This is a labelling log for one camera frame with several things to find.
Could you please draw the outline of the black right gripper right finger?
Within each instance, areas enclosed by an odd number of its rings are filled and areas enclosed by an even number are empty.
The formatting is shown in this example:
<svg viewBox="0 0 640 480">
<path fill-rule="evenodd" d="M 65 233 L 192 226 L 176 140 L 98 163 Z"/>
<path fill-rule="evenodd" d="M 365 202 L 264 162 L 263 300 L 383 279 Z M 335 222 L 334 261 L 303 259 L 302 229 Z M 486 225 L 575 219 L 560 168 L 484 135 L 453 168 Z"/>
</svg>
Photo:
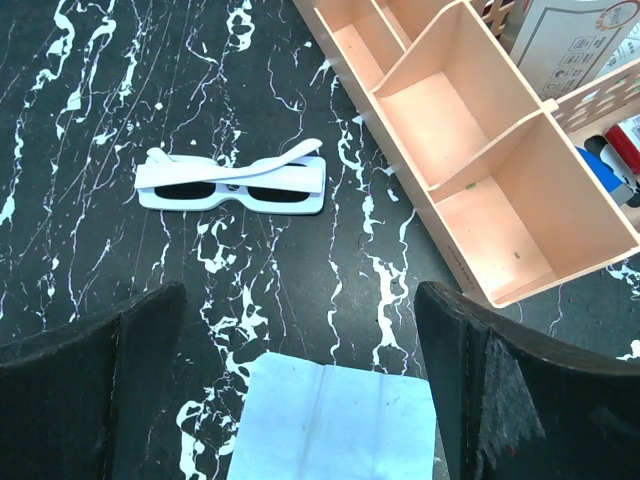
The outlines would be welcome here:
<svg viewBox="0 0 640 480">
<path fill-rule="evenodd" d="M 424 281 L 414 312 L 453 479 L 635 479 L 639 367 Z"/>
</svg>

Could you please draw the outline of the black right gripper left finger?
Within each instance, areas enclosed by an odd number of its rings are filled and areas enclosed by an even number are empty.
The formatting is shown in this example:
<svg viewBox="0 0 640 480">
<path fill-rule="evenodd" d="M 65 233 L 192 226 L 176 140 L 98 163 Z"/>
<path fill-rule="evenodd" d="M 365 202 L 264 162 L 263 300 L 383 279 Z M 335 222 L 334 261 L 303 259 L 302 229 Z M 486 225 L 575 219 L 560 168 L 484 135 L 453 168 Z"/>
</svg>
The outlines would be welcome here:
<svg viewBox="0 0 640 480">
<path fill-rule="evenodd" d="M 170 281 L 3 345 L 2 478 L 141 478 L 186 312 Z"/>
</svg>

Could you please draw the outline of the light blue cleaning cloth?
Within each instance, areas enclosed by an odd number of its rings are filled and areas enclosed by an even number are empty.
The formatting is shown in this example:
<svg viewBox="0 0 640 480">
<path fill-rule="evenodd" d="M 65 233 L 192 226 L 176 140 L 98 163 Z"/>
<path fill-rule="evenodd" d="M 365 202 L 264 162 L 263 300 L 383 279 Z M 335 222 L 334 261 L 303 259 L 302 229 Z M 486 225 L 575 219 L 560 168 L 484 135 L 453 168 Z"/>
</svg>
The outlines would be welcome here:
<svg viewBox="0 0 640 480">
<path fill-rule="evenodd" d="M 231 479 L 430 479 L 436 413 L 423 379 L 268 352 L 250 371 Z"/>
</svg>

